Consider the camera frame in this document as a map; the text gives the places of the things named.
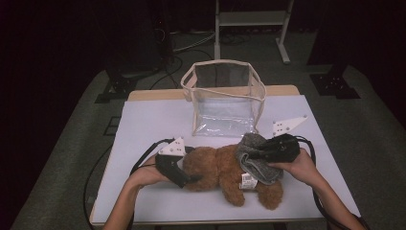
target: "gray carpet floor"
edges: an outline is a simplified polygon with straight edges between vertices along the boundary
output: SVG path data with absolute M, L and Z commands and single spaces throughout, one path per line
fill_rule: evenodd
M 288 65 L 282 63 L 275 44 L 277 35 L 237 36 L 236 39 L 245 42 L 222 45 L 222 58 L 250 62 L 265 84 L 296 85 L 306 96 L 362 217 L 372 229 L 405 229 L 405 129 L 375 94 L 368 79 L 351 66 L 344 78 L 361 99 L 337 100 L 318 94 L 309 75 L 325 73 L 330 66 L 306 65 L 315 33 L 287 34 L 285 46 L 291 58 Z M 203 37 L 203 34 L 174 34 L 173 44 L 181 48 Z M 168 71 L 178 69 L 172 75 L 179 84 L 193 63 L 214 56 L 214 46 L 206 42 L 176 56 Z M 161 71 L 140 80 L 136 89 L 149 89 L 165 74 Z M 114 136 L 108 135 L 114 133 L 114 127 L 105 131 L 112 118 L 121 116 L 124 105 L 124 99 L 95 103 L 107 84 L 108 76 L 101 71 L 83 93 L 12 229 L 90 229 L 85 215 L 89 215 L 97 197 L 108 147 L 114 142 Z M 175 85 L 170 78 L 164 78 L 153 89 Z M 292 222 L 287 227 L 326 229 L 326 223 L 323 220 Z M 134 228 L 152 229 L 153 226 Z M 214 226 L 163 226 L 163 229 L 200 230 L 214 229 Z M 272 229 L 272 225 L 220 225 L 219 229 L 260 230 Z

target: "brown teddy bear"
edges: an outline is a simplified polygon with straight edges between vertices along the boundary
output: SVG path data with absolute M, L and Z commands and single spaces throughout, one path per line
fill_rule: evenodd
M 225 198 L 232 204 L 240 207 L 244 204 L 243 190 L 239 188 L 245 173 L 238 162 L 236 151 L 239 145 L 230 145 L 214 149 L 211 147 L 198 147 L 186 154 L 183 161 L 183 170 L 188 175 L 201 175 L 197 182 L 187 184 L 190 191 L 209 191 L 218 185 Z M 275 210 L 282 202 L 283 189 L 279 179 L 266 185 L 258 181 L 255 191 L 259 202 L 267 209 Z

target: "white bracket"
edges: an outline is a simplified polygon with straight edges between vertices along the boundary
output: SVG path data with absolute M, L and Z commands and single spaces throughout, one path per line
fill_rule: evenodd
M 160 155 L 185 156 L 185 142 L 182 137 L 172 141 L 169 145 L 158 151 Z
M 273 125 L 274 137 L 280 136 L 282 134 L 289 132 L 293 128 L 298 127 L 305 120 L 307 120 L 307 115 L 304 115 L 303 117 L 289 119 L 289 120 L 274 122 L 274 125 Z

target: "brown fur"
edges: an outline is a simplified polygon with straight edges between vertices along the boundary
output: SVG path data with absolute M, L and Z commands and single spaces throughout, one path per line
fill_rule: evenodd
M 188 175 L 200 174 L 203 178 L 196 183 L 187 184 L 185 188 L 190 191 L 208 191 L 219 185 L 227 201 L 235 206 L 242 206 L 245 198 L 239 183 L 244 171 L 236 159 L 236 150 L 237 145 L 219 149 L 199 147 L 187 154 L 183 170 Z M 272 185 L 258 182 L 255 191 L 259 202 L 267 209 L 275 210 L 282 202 L 283 189 L 280 181 Z

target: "dark background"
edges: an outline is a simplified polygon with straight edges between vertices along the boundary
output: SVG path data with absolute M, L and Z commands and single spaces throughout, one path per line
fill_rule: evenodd
M 222 8 L 285 6 L 224 0 Z M 405 15 L 397 0 L 296 1 L 289 30 L 318 30 L 308 64 L 345 59 L 405 126 Z M 170 61 L 169 38 L 158 42 L 153 29 L 213 30 L 214 0 L 1 1 L 1 228 L 12 225 L 82 93 L 106 65 L 148 70 Z

